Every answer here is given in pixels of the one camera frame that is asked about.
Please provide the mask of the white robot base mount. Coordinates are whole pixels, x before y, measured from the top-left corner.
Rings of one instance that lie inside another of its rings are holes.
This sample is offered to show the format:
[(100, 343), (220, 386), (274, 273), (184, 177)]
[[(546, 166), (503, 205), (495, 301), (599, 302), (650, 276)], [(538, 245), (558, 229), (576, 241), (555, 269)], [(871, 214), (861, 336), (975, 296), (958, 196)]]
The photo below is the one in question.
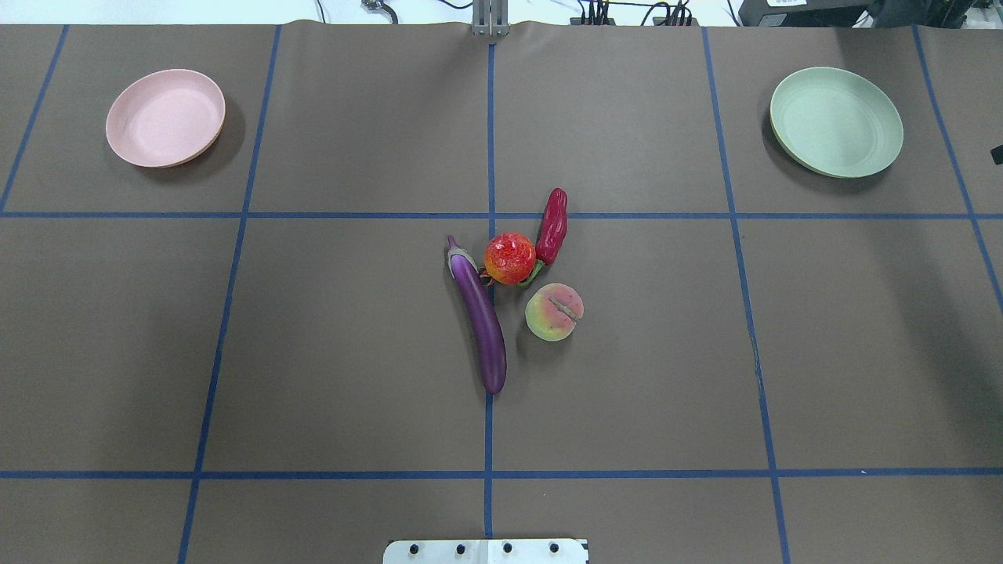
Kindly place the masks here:
[(588, 542), (574, 538), (401, 540), (383, 563), (588, 563)]

